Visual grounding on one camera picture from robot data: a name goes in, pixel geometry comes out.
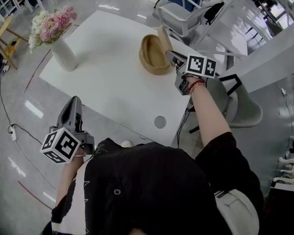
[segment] gray floor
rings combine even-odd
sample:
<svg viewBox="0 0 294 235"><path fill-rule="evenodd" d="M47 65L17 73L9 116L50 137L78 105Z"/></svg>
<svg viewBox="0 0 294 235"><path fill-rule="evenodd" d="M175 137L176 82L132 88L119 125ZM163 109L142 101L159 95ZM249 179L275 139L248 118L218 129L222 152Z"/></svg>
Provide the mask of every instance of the gray floor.
<svg viewBox="0 0 294 235"><path fill-rule="evenodd" d="M151 16L156 1L44 0L43 4L49 11L66 4L74 6L78 12L76 24L81 24L96 10L104 10L142 24L158 26L159 22ZM30 21L37 12L39 10L30 14L27 9L21 8L15 13L11 28L22 35L28 34ZM72 26L66 36L75 28ZM6 34L4 39L8 41L11 37ZM51 54L46 56L25 92L31 76L47 51L47 46L41 46L31 55L24 44L24 49L19 48L14 58L19 69L16 71L11 68L8 73L1 76L2 98L11 121L20 124L40 141L48 132L49 126L55 124L58 114L70 99L69 96L39 78L39 73L51 58ZM294 135L294 110L292 108L294 107L294 76L285 78L278 84L289 94L288 105L293 117L290 117L286 107L285 97L278 87L272 84L251 94L263 107L264 120L262 123L250 129L233 130L238 147L261 180L264 193L268 191L270 180L275 175L277 158L286 151L288 136ZM26 107L28 103L42 112L43 116L38 117L30 111ZM123 140L132 140L134 144L149 142L86 107L83 107L83 119L84 129L95 137L96 143L107 137L117 143ZM50 210L24 190L19 182L51 208L54 207L52 198L56 197L56 191L25 159L15 142L12 141L11 135L8 134L8 126L9 122L0 100L0 233L2 235L38 234L48 222ZM194 114L191 114L180 135L180 147L192 157L200 151L200 137L198 132L190 135L187 131L195 126L196 118ZM48 182L57 188L62 167L54 165L41 156L38 153L39 143L27 133L17 129L17 134L18 144L24 154Z"/></svg>

